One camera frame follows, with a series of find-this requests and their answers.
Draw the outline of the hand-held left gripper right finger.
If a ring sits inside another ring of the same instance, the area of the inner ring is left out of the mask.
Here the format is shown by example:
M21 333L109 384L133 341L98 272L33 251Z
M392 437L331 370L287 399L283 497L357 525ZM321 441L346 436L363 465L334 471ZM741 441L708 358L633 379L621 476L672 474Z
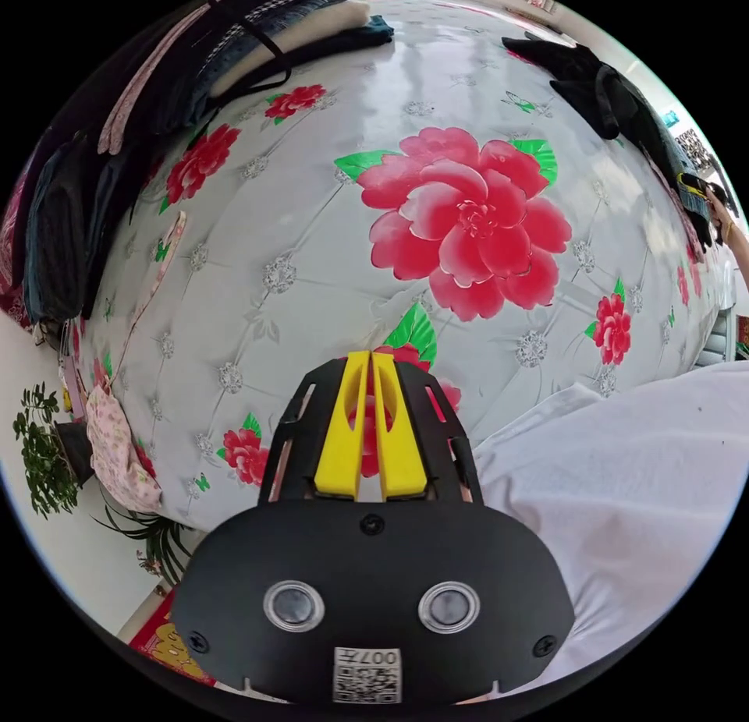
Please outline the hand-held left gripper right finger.
M427 475L396 363L386 353L371 357L374 427L383 496L421 496Z

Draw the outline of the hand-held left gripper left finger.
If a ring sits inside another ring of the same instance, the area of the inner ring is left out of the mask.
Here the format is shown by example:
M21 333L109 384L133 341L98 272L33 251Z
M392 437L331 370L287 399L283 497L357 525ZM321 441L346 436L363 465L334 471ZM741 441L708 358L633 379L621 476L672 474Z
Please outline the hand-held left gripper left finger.
M341 372L314 474L320 495L358 494L370 358L369 351L358 351L333 363Z

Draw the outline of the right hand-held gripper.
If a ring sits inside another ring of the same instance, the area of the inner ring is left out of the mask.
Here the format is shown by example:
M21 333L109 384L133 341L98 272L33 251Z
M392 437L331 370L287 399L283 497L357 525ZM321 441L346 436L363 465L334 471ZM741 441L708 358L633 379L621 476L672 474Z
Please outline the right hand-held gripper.
M676 184L680 201L692 222L701 248L706 250L712 247L712 213L707 197L708 183L697 175L681 172L676 176Z

